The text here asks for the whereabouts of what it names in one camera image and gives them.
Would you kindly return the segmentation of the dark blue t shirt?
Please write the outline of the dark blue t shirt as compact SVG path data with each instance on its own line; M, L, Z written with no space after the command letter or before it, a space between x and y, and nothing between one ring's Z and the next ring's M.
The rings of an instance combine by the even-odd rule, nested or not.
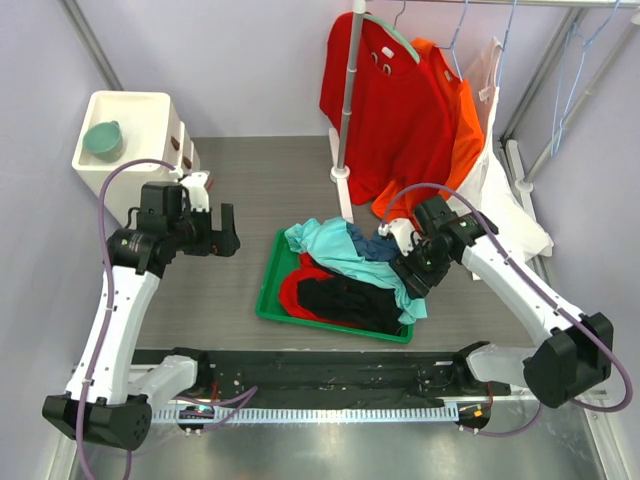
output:
M346 231L350 236L356 253L367 261L391 262L400 254L395 240L381 237L375 231L371 238L363 235L362 230L352 223L346 224Z

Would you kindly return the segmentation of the light teal t shirt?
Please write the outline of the light teal t shirt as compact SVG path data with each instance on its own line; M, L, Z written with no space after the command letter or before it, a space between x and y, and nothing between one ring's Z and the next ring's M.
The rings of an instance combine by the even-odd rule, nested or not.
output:
M353 280L392 290L396 305L402 310L399 322L414 324L428 317L424 299L411 299L400 277L388 262L369 261L360 256L347 231L351 226L342 217L320 223L315 218L295 224L284 231L289 249L308 253L320 266Z

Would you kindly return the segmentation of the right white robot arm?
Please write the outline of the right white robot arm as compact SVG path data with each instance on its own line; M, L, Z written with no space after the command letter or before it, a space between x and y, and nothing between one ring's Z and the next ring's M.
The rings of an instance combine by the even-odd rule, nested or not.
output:
M498 242L498 230L480 212L458 215L439 196L379 227L399 248L391 267L411 298L424 298L458 263L478 276L525 328L529 349L480 341L461 350L451 371L457 391L472 395L486 383L529 389L557 408L607 380L613 325L563 299Z

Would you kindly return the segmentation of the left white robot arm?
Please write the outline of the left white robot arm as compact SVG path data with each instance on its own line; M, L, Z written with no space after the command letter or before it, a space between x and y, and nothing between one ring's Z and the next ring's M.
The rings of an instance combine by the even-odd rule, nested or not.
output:
M240 240L229 203L220 207L220 229L213 229L202 187L149 182L129 212L135 224L106 241L100 302L81 360L64 393L46 397L42 414L77 442L135 451L155 411L183 393L203 398L213 385L208 354L182 347L138 380L129 379L141 326L165 270L179 253L231 257Z

